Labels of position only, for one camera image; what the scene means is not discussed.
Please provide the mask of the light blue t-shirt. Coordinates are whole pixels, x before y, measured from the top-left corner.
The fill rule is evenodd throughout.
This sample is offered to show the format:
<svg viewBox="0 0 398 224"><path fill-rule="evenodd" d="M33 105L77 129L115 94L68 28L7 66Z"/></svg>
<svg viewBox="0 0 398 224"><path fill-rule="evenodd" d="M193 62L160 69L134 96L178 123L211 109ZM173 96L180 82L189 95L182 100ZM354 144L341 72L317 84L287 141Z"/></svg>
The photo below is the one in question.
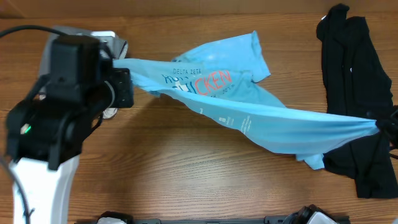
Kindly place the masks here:
<svg viewBox="0 0 398 224"><path fill-rule="evenodd" d="M128 69L142 90L178 100L315 170L325 153L378 131L373 119L290 109L260 87L271 73L256 32L203 44L170 62L124 58L114 66Z"/></svg>

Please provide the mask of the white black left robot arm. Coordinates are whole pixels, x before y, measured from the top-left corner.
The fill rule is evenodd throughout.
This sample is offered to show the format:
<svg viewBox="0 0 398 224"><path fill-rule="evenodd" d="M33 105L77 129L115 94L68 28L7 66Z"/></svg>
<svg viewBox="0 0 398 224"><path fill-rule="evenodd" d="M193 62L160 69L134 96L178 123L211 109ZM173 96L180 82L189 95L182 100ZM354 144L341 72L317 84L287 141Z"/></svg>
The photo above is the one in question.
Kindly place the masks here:
<svg viewBox="0 0 398 224"><path fill-rule="evenodd" d="M6 119L14 179L14 223L66 223L84 140L108 108L130 108L129 70L114 68L105 42L61 35L49 48L49 72Z"/></svg>

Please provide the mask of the grey folded shorts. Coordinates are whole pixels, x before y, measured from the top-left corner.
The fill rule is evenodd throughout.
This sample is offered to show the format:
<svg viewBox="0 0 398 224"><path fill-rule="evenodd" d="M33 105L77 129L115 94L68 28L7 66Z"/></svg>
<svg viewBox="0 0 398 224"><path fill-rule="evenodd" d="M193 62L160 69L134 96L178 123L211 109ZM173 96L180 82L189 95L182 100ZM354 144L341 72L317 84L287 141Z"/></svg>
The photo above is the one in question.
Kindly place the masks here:
<svg viewBox="0 0 398 224"><path fill-rule="evenodd" d="M123 59L126 57L128 50L128 42L118 37L118 35L111 30L92 31L68 26L54 26L55 30L64 32L69 35L87 35L99 39L106 43L115 59ZM58 37L57 34L50 34L46 41L42 58L40 61L39 76L46 75L50 69L50 46L51 43Z"/></svg>

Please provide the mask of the black garment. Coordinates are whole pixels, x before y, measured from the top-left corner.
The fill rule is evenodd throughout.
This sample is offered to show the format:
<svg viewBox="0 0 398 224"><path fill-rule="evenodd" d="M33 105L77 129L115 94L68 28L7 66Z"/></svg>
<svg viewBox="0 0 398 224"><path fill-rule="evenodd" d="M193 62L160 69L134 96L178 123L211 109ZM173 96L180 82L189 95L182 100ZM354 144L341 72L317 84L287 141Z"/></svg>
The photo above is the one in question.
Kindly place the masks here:
<svg viewBox="0 0 398 224"><path fill-rule="evenodd" d="M392 81L380 63L364 17L333 6L317 25L327 112L360 118L388 118ZM323 156L325 169L354 179L359 198L396 198L397 179L390 142L381 132L351 141Z"/></svg>

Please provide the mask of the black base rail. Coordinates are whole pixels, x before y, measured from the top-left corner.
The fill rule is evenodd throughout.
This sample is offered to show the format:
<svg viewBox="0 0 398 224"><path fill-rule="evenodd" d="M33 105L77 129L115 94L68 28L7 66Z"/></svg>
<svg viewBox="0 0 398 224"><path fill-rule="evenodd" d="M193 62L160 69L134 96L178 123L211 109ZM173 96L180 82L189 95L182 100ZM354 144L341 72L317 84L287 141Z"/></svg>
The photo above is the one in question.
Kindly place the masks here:
<svg viewBox="0 0 398 224"><path fill-rule="evenodd" d="M204 220L160 220L160 219L146 219L146 220L133 220L130 223L135 224L282 224L293 223L293 217L288 216L266 216L264 218L235 218L235 219L204 219ZM97 223L126 223L125 221L116 218L100 218L103 220L95 221L78 221L78 224L97 224ZM349 217L337 217L337 223L350 224Z"/></svg>

